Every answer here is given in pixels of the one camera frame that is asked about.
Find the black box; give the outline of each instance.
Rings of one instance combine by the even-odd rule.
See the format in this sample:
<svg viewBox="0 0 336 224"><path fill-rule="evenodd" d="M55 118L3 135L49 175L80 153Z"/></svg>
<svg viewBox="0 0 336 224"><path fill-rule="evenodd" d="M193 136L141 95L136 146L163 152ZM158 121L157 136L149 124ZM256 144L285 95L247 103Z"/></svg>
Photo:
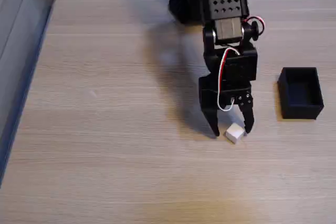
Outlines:
<svg viewBox="0 0 336 224"><path fill-rule="evenodd" d="M278 87L284 119L316 119L324 108L316 68L283 68Z"/></svg>

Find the wood grain surface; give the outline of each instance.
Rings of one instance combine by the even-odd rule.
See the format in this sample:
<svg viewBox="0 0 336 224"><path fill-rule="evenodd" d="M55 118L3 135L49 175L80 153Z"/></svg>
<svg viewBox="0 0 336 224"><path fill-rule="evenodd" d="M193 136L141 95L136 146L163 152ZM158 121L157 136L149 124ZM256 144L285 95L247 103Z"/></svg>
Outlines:
<svg viewBox="0 0 336 224"><path fill-rule="evenodd" d="M335 223L336 0L249 0L256 123L213 139L200 27L168 0L57 0L0 190L0 223ZM317 121L282 120L282 67L317 67ZM220 114L224 133L242 124Z"/></svg>

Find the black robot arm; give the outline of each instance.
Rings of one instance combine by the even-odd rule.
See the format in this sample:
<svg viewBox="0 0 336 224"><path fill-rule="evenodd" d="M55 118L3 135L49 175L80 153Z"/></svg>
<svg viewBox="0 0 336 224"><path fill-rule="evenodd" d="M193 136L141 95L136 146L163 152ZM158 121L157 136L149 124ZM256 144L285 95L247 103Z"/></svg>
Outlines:
<svg viewBox="0 0 336 224"><path fill-rule="evenodd" d="M217 110L237 104L249 133L254 124L250 82L256 79L258 60L250 40L257 40L264 28L260 33L256 21L248 22L247 0L170 0L169 7L181 23L203 25L210 74L199 80L199 101L213 132L219 136Z"/></svg>

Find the white cube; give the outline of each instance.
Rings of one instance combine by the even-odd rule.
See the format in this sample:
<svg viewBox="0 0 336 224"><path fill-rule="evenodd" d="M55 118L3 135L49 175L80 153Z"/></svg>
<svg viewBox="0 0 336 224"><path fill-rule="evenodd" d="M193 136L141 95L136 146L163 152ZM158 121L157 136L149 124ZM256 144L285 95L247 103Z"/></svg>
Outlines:
<svg viewBox="0 0 336 224"><path fill-rule="evenodd" d="M240 127L238 124L232 124L225 132L226 137L236 144L245 134L245 129Z"/></svg>

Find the cable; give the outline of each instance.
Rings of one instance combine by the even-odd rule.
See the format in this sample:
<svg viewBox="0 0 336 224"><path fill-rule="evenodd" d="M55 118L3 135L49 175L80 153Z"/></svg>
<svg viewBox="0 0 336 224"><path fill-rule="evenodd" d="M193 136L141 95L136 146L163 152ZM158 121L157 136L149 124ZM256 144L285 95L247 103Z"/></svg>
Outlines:
<svg viewBox="0 0 336 224"><path fill-rule="evenodd" d="M240 55L239 51L233 47L228 47L225 49L224 53L223 53L223 57L222 57L222 60L220 61L220 65L219 65L219 72L218 72L218 92L217 92L217 106L220 110L224 111L224 112L228 112L230 111L232 108L233 108L233 105L235 103L235 99L232 99L231 101L231 107L227 110L223 109L221 107L221 105L219 104L219 97L221 96L220 94L220 88L221 88L221 83L222 83L222 74L223 74L223 68L224 68L224 64L225 64L225 61L226 61L226 57L227 57L227 53L232 50L234 51L236 54Z"/></svg>
<svg viewBox="0 0 336 224"><path fill-rule="evenodd" d="M260 35L262 35L263 33L264 33L264 31L265 31L265 29L266 29L266 23L265 23L265 21L261 18L261 17L259 17L259 16L251 16L251 17L249 17L249 18L247 18L246 20L244 20L245 22L248 22L249 20L251 20L251 19L256 19L256 20L258 20L260 23L261 23L261 25L263 26L262 28L262 31L259 33L259 36Z"/></svg>

